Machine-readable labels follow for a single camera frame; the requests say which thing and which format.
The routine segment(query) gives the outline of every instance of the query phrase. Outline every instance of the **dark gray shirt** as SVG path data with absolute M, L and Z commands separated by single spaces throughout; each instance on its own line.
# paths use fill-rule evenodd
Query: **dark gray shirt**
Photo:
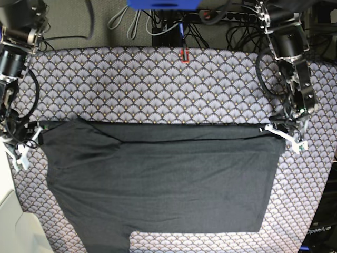
M 256 232 L 285 143 L 256 126 L 104 124 L 43 134 L 48 186 L 89 253 L 132 231 Z

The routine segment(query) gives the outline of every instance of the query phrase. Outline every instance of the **fan pattern fabric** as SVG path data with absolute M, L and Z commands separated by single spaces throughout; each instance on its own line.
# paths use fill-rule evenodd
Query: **fan pattern fabric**
M 256 54 L 190 49 L 190 63 L 179 48 L 89 48 L 40 53 L 29 63 L 41 85 L 32 120 L 151 124 L 258 124 L 280 108 L 258 84 Z M 277 65 L 261 63 L 267 84 L 278 85 Z M 280 157 L 270 202 L 258 233 L 131 235 L 130 252 L 297 252 L 328 179 L 337 145 L 337 69 L 310 63 L 320 108 L 310 119 L 309 150 L 295 154 L 290 144 Z M 35 87 L 20 84 L 15 109 L 24 115 Z M 36 214 L 55 252 L 86 252 L 74 228 L 48 190 L 48 162 L 32 151 L 29 171 L 12 170 L 19 200 Z

